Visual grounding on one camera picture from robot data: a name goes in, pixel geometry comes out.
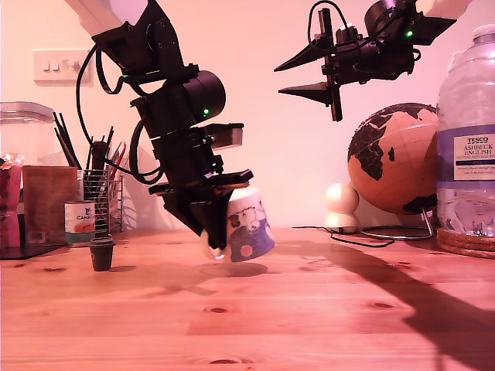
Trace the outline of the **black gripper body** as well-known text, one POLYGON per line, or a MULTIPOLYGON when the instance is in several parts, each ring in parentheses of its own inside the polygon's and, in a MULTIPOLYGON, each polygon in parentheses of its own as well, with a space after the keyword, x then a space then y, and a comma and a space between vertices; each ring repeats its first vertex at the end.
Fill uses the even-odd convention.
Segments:
POLYGON ((215 197, 247 186, 254 177, 252 171, 225 173, 223 159, 213 153, 212 144, 203 129, 185 129, 153 139, 153 153, 167 181, 151 186, 149 193, 215 197))
POLYGON ((327 49, 324 56, 325 63, 322 66, 322 72, 326 77, 328 87, 333 93, 333 103, 329 105, 332 119, 341 121, 343 112, 340 99, 340 87, 347 83, 356 81, 353 73, 350 72, 353 62, 359 56, 358 51, 352 51, 352 48, 358 46, 358 39, 361 35, 357 27, 352 23, 344 23, 344 26, 336 31, 336 38, 333 38, 333 30, 329 9, 323 8, 318 12, 320 23, 319 41, 327 49))

